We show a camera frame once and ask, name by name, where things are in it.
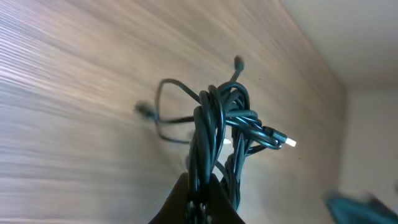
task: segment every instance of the wire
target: wire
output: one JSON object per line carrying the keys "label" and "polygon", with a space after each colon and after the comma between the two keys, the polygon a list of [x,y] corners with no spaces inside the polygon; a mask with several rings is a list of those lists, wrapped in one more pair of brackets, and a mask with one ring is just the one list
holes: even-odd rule
{"label": "wire", "polygon": [[[154,111],[142,103],[136,106],[136,110],[141,114],[155,121],[156,130],[161,139],[190,145],[189,196],[195,205],[206,204],[207,199],[202,196],[206,191],[214,167],[217,167],[223,174],[221,186],[228,196],[229,202],[237,210],[245,158],[265,148],[280,149],[286,141],[293,141],[275,129],[262,126],[257,113],[250,110],[248,91],[242,84],[236,82],[244,69],[243,60],[236,56],[234,65],[235,72],[230,81],[219,87],[210,85],[208,91],[201,91],[197,95],[178,80],[164,79],[160,82],[156,92]],[[175,119],[160,117],[160,96],[165,84],[177,85],[200,104],[194,109],[193,116]],[[168,137],[160,128],[163,124],[187,122],[195,123],[195,134],[191,141]],[[223,147],[227,125],[232,127],[234,152],[222,165],[217,159]]]}

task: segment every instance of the bundled cable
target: bundled cable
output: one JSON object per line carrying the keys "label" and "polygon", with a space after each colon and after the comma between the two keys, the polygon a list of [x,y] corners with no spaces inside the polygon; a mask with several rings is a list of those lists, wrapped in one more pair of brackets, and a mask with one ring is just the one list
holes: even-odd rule
{"label": "bundled cable", "polygon": [[[201,91],[199,95],[178,80],[162,80],[155,97],[155,110],[145,104],[137,104],[136,110],[155,121],[157,132],[163,140],[181,144],[189,144],[189,198],[191,211],[187,218],[194,220],[203,213],[201,206],[206,205],[204,197],[210,175],[214,167],[223,174],[221,186],[224,189],[232,207],[237,210],[240,201],[240,180],[247,156],[253,155],[265,148],[280,149],[283,143],[295,146],[295,141],[285,134],[263,126],[255,111],[250,110],[248,91],[236,82],[244,68],[240,57],[235,57],[235,72],[230,81],[215,87],[210,85],[208,91]],[[165,84],[180,87],[200,104],[193,111],[193,116],[176,119],[160,117],[159,101]],[[195,134],[191,141],[174,139],[164,134],[160,128],[163,124],[195,123]],[[225,165],[218,162],[223,147],[226,126],[232,127],[234,152],[228,156]]]}

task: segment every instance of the metal connector tip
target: metal connector tip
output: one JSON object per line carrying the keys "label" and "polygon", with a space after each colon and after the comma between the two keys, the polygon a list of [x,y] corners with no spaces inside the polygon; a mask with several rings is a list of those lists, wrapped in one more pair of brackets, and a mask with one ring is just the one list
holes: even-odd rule
{"label": "metal connector tip", "polygon": [[296,146],[296,141],[294,141],[293,139],[290,139],[290,138],[287,138],[285,143],[292,147]]}

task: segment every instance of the wooden surface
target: wooden surface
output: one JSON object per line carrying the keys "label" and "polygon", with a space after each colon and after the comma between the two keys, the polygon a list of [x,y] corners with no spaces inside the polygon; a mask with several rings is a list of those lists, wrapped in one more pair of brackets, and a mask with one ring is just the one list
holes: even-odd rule
{"label": "wooden surface", "polygon": [[[254,110],[298,141],[246,161],[239,214],[328,223],[345,91],[277,0],[0,0],[0,223],[148,222],[188,150],[135,102],[162,78],[219,85],[236,54]],[[162,100],[167,115],[195,106],[173,88]]]}

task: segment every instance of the white wall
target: white wall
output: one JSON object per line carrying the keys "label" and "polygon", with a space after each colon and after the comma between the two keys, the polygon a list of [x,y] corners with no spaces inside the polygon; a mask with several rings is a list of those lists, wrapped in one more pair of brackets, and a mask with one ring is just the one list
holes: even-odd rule
{"label": "white wall", "polygon": [[349,94],[340,189],[398,208],[398,90]]}

